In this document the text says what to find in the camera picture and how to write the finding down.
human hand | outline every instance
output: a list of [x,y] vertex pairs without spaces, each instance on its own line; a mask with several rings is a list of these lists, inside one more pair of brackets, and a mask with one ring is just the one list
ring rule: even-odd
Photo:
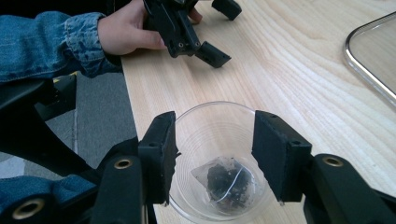
[[[157,31],[143,30],[148,13],[143,0],[132,0],[113,14],[98,22],[98,35],[107,54],[124,55],[136,49],[166,49]],[[190,18],[200,22],[202,15],[194,8]]]

finger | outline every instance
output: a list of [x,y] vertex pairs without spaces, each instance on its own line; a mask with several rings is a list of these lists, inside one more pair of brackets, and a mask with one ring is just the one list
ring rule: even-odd
[[160,33],[156,31],[139,30],[134,39],[136,47],[140,49],[166,49]]
[[194,7],[190,12],[189,12],[189,17],[199,23],[202,20],[202,15],[197,11],[197,9]]

wood grain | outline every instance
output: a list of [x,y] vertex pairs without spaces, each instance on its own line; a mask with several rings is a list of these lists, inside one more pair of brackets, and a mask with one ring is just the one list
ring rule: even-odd
[[[237,0],[235,21],[199,2],[194,29],[232,59],[214,69],[196,57],[138,50],[122,59],[139,137],[166,111],[178,116],[230,101],[279,115],[313,144],[313,154],[349,160],[375,189],[396,196],[396,110],[345,62],[355,28],[396,10],[396,1]],[[156,207],[160,223],[190,223]],[[301,203],[275,199],[253,223],[305,223]]]

gray floor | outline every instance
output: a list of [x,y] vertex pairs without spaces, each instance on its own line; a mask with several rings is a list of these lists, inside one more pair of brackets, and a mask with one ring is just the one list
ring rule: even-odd
[[[136,136],[133,113],[123,74],[96,78],[78,75],[77,84],[76,109],[47,124],[65,144],[96,168],[112,146]],[[0,178],[17,175],[60,178],[34,163],[0,153]]]

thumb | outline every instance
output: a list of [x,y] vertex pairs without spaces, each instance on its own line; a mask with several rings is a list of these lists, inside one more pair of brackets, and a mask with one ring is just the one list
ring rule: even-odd
[[135,33],[134,39],[136,46],[141,49],[166,49],[157,31],[139,30]]

